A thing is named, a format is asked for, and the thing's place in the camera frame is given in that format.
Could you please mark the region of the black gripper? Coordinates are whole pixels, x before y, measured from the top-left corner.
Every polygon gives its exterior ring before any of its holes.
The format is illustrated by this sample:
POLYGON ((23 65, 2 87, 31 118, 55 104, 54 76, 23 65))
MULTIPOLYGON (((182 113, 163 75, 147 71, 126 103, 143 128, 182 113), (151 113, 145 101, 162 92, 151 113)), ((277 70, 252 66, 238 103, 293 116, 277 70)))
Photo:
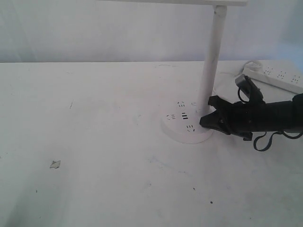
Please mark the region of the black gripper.
POLYGON ((211 96, 208 105, 217 111, 200 118, 199 124, 204 128, 236 135, 248 141, 254 132, 272 131, 269 104, 232 104, 219 96, 211 96))

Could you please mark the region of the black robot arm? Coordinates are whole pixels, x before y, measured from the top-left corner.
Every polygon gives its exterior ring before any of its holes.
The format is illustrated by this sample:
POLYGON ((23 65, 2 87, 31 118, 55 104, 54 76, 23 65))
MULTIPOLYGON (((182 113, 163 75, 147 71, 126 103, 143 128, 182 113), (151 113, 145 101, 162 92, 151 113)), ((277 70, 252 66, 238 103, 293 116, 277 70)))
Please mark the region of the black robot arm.
POLYGON ((199 124, 207 129, 226 135, 235 135, 251 141, 254 132, 303 131, 303 96, 296 95, 291 101, 266 103, 261 97, 248 102, 230 103, 219 96, 209 98, 208 105, 215 111, 201 117, 199 124))

